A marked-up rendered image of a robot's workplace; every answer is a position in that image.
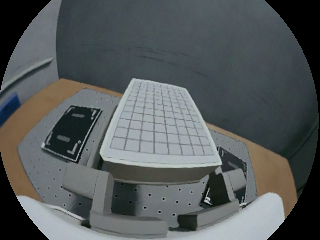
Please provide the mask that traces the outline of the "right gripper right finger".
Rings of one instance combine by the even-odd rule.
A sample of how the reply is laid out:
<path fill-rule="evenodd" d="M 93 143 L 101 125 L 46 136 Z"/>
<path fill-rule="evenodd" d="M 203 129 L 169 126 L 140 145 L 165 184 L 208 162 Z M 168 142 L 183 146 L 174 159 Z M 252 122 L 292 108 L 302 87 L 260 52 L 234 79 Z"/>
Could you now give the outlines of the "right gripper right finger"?
<path fill-rule="evenodd" d="M 201 231 L 201 229 L 212 227 L 212 225 L 227 220 L 228 217 L 239 212 L 239 199 L 233 196 L 233 192 L 239 191 L 247 185 L 243 169 L 223 172 L 221 167 L 216 168 L 215 171 L 209 173 L 208 184 L 209 191 L 211 191 L 212 207 L 177 215 L 177 223 L 180 228 Z"/>

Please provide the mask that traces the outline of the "grey perforated base plate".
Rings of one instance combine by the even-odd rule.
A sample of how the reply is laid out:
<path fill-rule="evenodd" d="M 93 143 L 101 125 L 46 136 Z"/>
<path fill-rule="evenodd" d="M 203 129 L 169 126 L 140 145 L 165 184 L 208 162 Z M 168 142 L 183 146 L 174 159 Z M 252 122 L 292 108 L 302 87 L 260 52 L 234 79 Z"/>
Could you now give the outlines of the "grey perforated base plate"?
<path fill-rule="evenodd" d="M 61 185 L 69 160 L 45 151 L 41 148 L 41 145 L 43 145 L 48 133 L 51 132 L 53 125 L 67 111 L 69 105 L 101 108 L 103 112 L 101 112 L 99 120 L 96 121 L 79 160 L 80 165 L 87 167 L 97 133 L 100 132 L 109 109 L 112 105 L 119 105 L 120 100 L 121 97 L 85 87 L 47 113 L 17 145 L 17 153 L 19 153 L 24 171 L 44 204 L 59 205 L 59 207 L 67 209 L 68 212 L 75 213 L 75 215 L 88 220 L 93 200 L 73 195 L 72 192 L 63 189 L 63 185 Z M 256 200 L 255 173 L 253 173 L 247 144 L 224 135 L 224 133 L 213 131 L 213 129 L 208 128 L 208 131 L 211 133 L 216 149 L 221 145 L 221 147 L 235 153 L 235 156 L 240 157 L 247 163 L 245 203 Z M 179 227 L 177 215 L 209 208 L 209 205 L 201 203 L 208 181 L 209 175 L 203 177 L 200 183 L 183 185 L 137 185 L 115 181 L 111 212 L 127 216 L 155 216 L 157 219 L 167 221 L 168 228 L 176 228 Z"/>

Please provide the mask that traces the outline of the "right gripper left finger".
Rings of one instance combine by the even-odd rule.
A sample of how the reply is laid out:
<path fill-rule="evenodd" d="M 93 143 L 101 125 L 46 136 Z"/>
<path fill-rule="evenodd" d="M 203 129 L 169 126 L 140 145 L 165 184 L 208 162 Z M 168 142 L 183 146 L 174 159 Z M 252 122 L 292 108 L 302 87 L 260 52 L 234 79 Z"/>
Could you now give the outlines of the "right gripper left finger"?
<path fill-rule="evenodd" d="M 93 144 L 87 167 L 69 161 L 61 185 L 75 195 L 93 200 L 88 219 L 91 231 L 128 239 L 164 239 L 168 233 L 167 221 L 157 217 L 117 215 L 111 212 L 115 180 L 111 172 L 101 171 L 104 160 L 101 159 L 100 149 L 117 107 L 119 105 L 112 105 L 109 109 Z"/>

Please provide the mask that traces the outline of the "white deep-well block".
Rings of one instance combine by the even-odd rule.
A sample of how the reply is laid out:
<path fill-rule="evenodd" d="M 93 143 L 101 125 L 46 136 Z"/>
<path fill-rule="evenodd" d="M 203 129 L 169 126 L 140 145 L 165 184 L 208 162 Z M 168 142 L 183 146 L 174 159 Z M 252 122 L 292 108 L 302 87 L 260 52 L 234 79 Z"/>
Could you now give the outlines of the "white deep-well block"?
<path fill-rule="evenodd" d="M 196 184 L 223 165 L 187 89 L 139 79 L 128 85 L 100 156 L 115 181 L 141 185 Z"/>

